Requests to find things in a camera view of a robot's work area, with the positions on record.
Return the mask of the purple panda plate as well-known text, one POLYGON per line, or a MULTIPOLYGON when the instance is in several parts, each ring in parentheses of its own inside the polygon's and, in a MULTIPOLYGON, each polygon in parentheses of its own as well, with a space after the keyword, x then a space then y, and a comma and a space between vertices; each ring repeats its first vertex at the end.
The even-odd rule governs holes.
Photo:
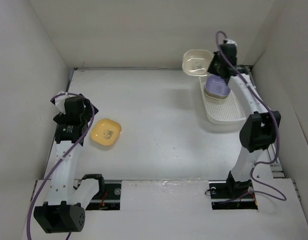
POLYGON ((229 95, 231 92, 225 81, 220 76, 213 74, 207 77, 204 88, 213 94, 222 96, 229 95))

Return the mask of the cream panda plate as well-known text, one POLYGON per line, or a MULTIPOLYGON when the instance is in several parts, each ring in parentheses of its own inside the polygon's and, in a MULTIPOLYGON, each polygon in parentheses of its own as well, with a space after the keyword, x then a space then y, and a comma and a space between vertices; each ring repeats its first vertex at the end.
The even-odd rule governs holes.
POLYGON ((212 62, 213 55, 208 50, 191 49, 182 58, 182 70, 185 74, 195 77, 205 77, 212 62))

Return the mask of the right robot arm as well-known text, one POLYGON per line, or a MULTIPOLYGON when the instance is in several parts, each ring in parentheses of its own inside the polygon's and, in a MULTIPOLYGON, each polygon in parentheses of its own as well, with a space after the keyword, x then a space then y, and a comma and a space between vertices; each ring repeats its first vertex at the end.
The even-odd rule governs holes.
POLYGON ((252 176, 262 153, 279 140, 281 115, 265 105, 249 74, 237 65, 237 45, 226 39, 219 44, 208 67, 210 74, 221 77, 240 103, 246 120, 239 132, 241 150, 226 179, 228 202, 242 199, 252 191, 252 176))

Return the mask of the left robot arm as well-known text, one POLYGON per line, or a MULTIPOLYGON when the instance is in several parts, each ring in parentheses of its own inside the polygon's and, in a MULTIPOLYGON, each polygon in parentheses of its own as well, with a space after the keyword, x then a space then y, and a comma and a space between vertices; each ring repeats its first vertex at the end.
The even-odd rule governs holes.
POLYGON ((101 198, 106 191, 101 174, 86 174, 74 186, 77 163, 98 109, 82 94, 59 93, 51 99, 59 109, 53 118, 55 164, 47 175, 48 193, 42 205, 33 208, 33 216, 47 234, 81 232, 85 210, 92 198, 101 198))

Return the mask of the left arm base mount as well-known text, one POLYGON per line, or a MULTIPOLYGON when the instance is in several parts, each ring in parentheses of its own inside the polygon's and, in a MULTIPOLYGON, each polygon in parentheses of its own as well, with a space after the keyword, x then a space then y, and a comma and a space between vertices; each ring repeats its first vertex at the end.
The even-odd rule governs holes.
POLYGON ((119 211, 121 205, 122 181, 106 180, 103 193, 97 193, 87 211, 119 211))

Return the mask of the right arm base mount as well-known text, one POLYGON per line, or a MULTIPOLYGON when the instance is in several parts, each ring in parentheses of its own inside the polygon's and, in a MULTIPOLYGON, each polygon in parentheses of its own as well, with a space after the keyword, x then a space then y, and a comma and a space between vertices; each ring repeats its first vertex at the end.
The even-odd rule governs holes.
POLYGON ((211 180, 205 194, 210 197, 212 210, 257 210, 258 205, 253 193, 248 189, 230 192, 225 180, 211 180))

